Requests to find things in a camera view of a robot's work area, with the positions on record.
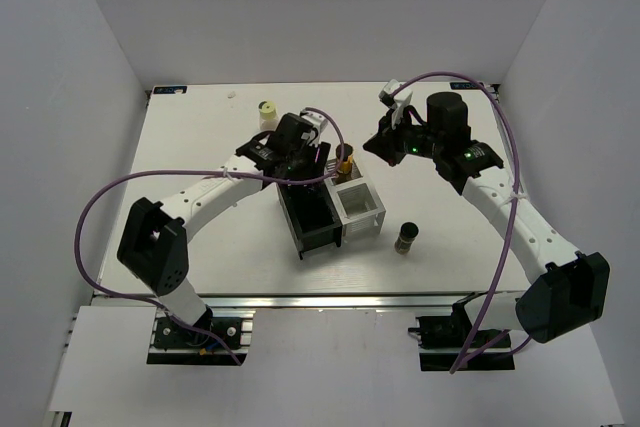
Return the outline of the yellow-lid white powder bottle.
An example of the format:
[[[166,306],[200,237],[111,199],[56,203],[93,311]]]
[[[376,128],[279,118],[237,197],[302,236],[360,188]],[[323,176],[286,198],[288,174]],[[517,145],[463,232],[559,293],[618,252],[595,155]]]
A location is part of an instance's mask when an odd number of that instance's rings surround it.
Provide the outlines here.
[[[261,101],[258,104],[259,128],[262,132],[274,131],[279,123],[279,116],[274,102],[269,100]]]

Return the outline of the gold bottle black cap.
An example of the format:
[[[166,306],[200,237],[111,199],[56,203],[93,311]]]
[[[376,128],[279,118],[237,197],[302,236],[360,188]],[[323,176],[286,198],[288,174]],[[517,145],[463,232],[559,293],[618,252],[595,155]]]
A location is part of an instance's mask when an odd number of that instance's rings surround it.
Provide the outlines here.
[[[344,144],[342,147],[336,148],[336,176],[335,183],[341,184],[351,179],[353,170],[353,147],[350,144]]]

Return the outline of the black-cap spice jar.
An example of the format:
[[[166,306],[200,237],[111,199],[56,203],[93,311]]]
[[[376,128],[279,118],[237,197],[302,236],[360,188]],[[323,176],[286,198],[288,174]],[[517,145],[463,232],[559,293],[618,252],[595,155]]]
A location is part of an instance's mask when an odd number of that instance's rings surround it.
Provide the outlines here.
[[[400,255],[407,254],[419,234],[419,227],[413,222],[405,222],[401,225],[398,237],[394,243],[395,251]]]

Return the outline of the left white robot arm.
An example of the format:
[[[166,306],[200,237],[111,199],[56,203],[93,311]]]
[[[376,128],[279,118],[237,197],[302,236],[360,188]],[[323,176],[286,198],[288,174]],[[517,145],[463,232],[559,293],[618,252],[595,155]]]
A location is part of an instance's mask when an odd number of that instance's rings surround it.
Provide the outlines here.
[[[306,187],[322,182],[330,150],[320,137],[327,114],[306,108],[284,115],[275,130],[238,147],[212,174],[160,201],[142,197],[131,206],[117,259],[156,296],[188,345],[211,334],[212,313],[187,278],[188,246],[196,234],[241,200],[269,185]]]

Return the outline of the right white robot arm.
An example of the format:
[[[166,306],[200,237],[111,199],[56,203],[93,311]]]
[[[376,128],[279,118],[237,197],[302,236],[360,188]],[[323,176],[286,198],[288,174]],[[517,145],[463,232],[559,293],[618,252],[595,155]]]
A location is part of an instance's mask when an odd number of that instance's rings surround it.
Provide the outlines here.
[[[508,242],[530,283],[524,291],[457,302],[451,331],[459,343],[475,345],[489,329],[519,330],[547,343],[602,316],[608,262],[598,252],[582,253],[514,192],[501,157],[472,138],[468,106],[459,94],[430,95],[424,120],[413,120],[409,95],[381,92],[379,98],[388,111],[365,151],[391,166],[407,155],[432,160],[437,173]]]

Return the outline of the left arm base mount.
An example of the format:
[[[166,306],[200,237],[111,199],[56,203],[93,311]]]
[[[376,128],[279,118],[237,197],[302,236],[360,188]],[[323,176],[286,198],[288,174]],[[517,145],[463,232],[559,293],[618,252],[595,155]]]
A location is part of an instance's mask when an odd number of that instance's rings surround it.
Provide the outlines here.
[[[254,311],[214,310],[210,328],[243,363],[253,331]],[[166,314],[153,323],[146,362],[149,365],[237,366],[220,342],[179,327]]]

